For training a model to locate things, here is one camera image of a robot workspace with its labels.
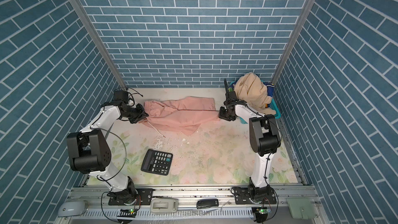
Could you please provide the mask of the pink shorts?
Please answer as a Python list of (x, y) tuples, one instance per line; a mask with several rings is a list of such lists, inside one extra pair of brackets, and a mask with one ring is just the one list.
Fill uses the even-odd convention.
[(192, 135), (201, 124), (219, 121), (215, 100), (210, 97), (188, 96), (181, 100), (146, 101), (148, 117), (142, 124), (158, 131)]

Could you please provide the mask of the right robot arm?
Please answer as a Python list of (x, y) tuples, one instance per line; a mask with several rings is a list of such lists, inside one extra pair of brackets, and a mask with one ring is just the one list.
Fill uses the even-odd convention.
[(276, 193), (269, 184), (271, 161), (281, 145), (279, 128), (274, 115), (260, 113), (247, 102), (228, 97), (219, 110), (219, 118), (234, 121), (237, 117), (249, 124), (249, 141), (255, 157), (248, 193), (252, 202), (268, 200), (276, 203)]

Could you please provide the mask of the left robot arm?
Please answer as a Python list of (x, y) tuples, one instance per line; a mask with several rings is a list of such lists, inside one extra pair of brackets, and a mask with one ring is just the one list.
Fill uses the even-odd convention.
[(131, 178), (112, 163), (112, 152), (105, 135), (116, 120), (138, 123), (148, 117), (141, 104), (129, 106), (123, 100), (101, 105), (99, 113), (80, 131), (66, 137), (69, 164), (73, 171), (96, 177), (109, 189), (109, 196), (131, 204), (137, 191)]

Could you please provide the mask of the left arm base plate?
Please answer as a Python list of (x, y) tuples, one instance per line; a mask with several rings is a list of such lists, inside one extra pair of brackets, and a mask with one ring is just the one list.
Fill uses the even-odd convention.
[(154, 189), (142, 188), (134, 192), (123, 190), (120, 192), (108, 192), (109, 205), (150, 205)]

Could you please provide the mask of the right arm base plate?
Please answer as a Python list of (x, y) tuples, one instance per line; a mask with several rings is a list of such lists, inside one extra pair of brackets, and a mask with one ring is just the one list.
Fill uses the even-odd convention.
[(230, 189), (235, 203), (244, 204), (276, 204), (277, 198), (274, 189), (271, 186), (262, 188), (249, 186), (248, 188), (232, 187)]

